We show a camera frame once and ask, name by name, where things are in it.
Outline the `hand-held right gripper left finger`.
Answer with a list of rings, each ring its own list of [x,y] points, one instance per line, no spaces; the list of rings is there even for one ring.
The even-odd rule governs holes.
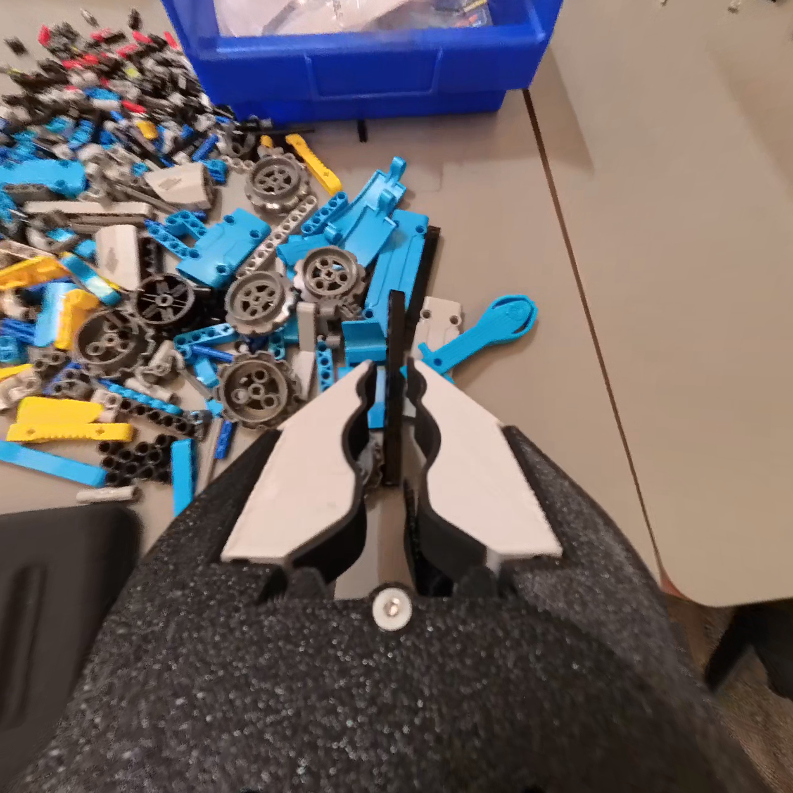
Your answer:
[[[366,541],[363,473],[377,367],[357,365],[283,423],[221,552],[270,565],[352,565]]]

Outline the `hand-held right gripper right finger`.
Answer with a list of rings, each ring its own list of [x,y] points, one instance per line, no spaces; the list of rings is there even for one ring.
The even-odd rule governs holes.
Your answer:
[[[427,560],[559,558],[562,546],[506,427],[423,362],[408,363],[420,474],[420,548]]]

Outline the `black toy beam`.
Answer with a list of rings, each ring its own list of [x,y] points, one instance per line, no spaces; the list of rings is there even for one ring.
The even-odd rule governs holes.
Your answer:
[[[383,485],[397,487],[402,474],[402,422],[404,410],[404,293],[389,292],[387,355],[385,364],[385,418],[383,434]]]

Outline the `pile of toy brick pieces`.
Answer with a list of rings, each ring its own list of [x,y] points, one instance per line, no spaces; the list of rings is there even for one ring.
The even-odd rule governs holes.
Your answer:
[[[402,209],[394,158],[348,198],[304,135],[204,93],[171,31],[132,8],[40,27],[43,59],[2,64],[2,499],[26,476],[78,504],[169,488],[176,515],[237,431],[262,433],[363,359],[377,367],[364,488],[383,477],[389,292],[412,354],[453,366],[533,330],[498,297],[464,332],[425,297],[439,230]]]

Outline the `black perforated board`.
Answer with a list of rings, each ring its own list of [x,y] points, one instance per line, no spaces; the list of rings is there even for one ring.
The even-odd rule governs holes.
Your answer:
[[[2,516],[3,758],[48,740],[140,536],[137,515],[118,503]]]

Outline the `blue plastic bin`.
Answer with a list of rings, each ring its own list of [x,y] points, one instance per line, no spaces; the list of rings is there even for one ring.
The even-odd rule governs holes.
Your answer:
[[[213,104],[276,125],[490,114],[528,88],[562,1],[491,2],[495,25],[222,36],[214,3],[162,3]]]

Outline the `clear plastic bags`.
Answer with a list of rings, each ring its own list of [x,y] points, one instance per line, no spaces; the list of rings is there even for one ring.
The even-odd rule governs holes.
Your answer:
[[[215,1],[223,36],[373,33],[492,25],[486,1]]]

